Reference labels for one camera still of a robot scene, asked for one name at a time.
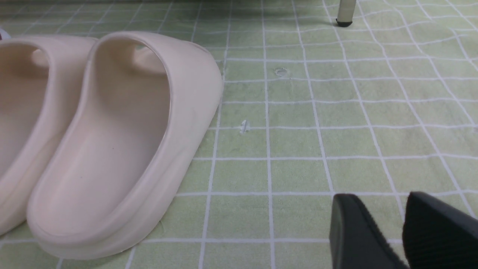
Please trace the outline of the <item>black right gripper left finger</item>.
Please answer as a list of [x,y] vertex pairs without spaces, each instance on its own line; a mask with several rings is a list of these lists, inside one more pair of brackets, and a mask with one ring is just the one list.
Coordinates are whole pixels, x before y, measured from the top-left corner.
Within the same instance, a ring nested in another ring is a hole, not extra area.
[[333,269],[407,269],[362,200],[335,194],[330,222]]

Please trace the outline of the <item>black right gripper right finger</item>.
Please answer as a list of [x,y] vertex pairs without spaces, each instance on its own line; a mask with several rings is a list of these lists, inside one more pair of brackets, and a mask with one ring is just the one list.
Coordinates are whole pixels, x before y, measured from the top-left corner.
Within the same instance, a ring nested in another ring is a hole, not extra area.
[[412,269],[476,269],[477,219],[422,191],[410,192],[402,233]]

